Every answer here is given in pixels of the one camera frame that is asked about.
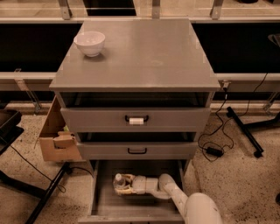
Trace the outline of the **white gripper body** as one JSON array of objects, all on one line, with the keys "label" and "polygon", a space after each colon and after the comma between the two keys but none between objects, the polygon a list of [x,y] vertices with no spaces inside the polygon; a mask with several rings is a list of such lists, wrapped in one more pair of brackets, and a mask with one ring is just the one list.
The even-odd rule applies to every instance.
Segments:
[{"label": "white gripper body", "polygon": [[146,193],[146,177],[136,176],[132,182],[133,193],[145,194]]}]

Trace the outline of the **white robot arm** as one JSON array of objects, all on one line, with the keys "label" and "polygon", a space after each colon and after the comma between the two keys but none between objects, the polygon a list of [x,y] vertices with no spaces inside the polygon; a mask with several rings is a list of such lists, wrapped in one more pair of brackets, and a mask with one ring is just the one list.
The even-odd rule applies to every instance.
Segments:
[{"label": "white robot arm", "polygon": [[201,192],[187,196],[167,173],[159,178],[117,173],[113,186],[118,195],[148,193],[157,199],[172,199],[185,224],[223,224],[219,208],[209,196]]}]

